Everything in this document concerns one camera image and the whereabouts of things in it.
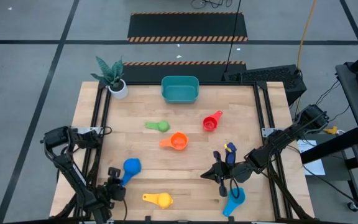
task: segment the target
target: wooden tabletop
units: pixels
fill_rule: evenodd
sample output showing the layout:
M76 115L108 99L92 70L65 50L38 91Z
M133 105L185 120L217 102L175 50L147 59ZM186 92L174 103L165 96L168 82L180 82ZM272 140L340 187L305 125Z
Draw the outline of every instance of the wooden tabletop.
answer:
M73 126L89 126L98 83L83 82ZM129 86L129 94L122 100L113 97L110 101L107 126L112 133L104 137L98 183L108 178L108 168L122 169L124 161L137 157L142 172L127 185L127 220L193 220L224 221L223 208L227 198L219 196L218 184L201 179L200 175L209 170L213 163L213 151L218 150L224 157L223 145L233 142L237 147L237 162L253 148L262 145L255 98L251 86L200 86L200 95L194 104L166 104L161 96L160 86ZM268 83L273 118L278 128L291 125L291 116L282 83ZM260 91L264 120L267 115ZM203 119L223 111L219 127L212 133L203 131ZM99 123L102 112L99 112ZM144 128L146 121L167 120L171 129L159 133ZM189 143L184 151L159 148L158 142L177 131L186 133ZM85 150L74 155L78 167L82 167ZM282 152L287 187L303 209L313 216L308 187L300 155L289 149ZM239 184L246 193L246 202L233 213L236 221L273 221L272 199L269 181L263 175L252 174L251 178ZM162 210L142 200L142 194L168 192L173 204ZM50 214L62 210L74 194L64 178L59 178ZM285 216L282 195L279 193L280 209ZM124 205L116 202L112 218L124 218Z

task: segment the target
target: wheel caster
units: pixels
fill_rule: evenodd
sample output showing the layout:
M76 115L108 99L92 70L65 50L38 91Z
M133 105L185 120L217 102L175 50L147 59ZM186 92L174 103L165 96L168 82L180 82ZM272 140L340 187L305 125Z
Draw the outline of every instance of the wheel caster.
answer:
M347 207L352 210L353 212L357 212L358 211L358 206L354 203L354 202L349 202L347 204Z

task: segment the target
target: green leaves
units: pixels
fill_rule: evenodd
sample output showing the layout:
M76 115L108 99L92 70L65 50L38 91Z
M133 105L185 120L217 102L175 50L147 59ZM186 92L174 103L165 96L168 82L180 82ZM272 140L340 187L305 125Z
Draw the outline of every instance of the green leaves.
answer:
M99 82L103 83L104 85L118 87L119 81L123 76L124 71L124 64L122 63L122 59L114 63L111 68L103 59L99 58L98 56L96 56L96 61L99 64L103 76L92 73L92 77L99 80Z

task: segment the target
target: gray floor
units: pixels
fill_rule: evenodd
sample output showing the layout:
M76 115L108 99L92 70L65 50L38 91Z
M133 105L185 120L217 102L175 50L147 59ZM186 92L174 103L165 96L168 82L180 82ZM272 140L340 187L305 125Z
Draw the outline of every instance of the gray floor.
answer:
M249 39L300 40L312 2L242 1ZM358 26L358 0L346 2ZM74 0L0 0L0 40L59 40L73 3ZM235 11L237 3L238 0L233 0L230 8L207 6L200 11ZM67 39L125 40L130 13L164 11L195 10L190 0L80 0ZM301 69L308 91L301 98L300 108L315 103L335 82L335 65L358 58L358 40L339 0L318 1L306 40L350 40L353 44L322 42L304 46ZM4 221L48 217L56 172L46 160L39 140L44 132L71 123L81 82L92 80L89 74L98 71L95 55L110 63L121 56L127 62L225 60L229 48L229 45L184 44L65 45ZM0 43L0 204L56 49L54 44ZM247 68L293 64L298 55L297 45L280 43L235 45L233 49L231 58L245 60ZM341 87L320 104L330 117L347 105ZM356 122L349 110L332 125L346 131L355 127ZM334 184L350 193L345 182ZM308 178L308 185L316 217L358 223L358 212L346 208L345 198L313 178Z

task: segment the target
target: black and yellow striped mat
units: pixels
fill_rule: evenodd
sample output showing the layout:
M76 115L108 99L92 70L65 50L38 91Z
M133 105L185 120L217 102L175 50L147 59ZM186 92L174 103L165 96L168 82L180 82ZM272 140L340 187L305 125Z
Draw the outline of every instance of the black and yellow striped mat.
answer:
M226 61L206 62L125 62L125 81L131 83L160 82L167 75L191 75L201 83L220 82L226 69ZM243 61L230 61L229 72L246 70Z
M243 42L247 31L242 12L132 13L129 42Z

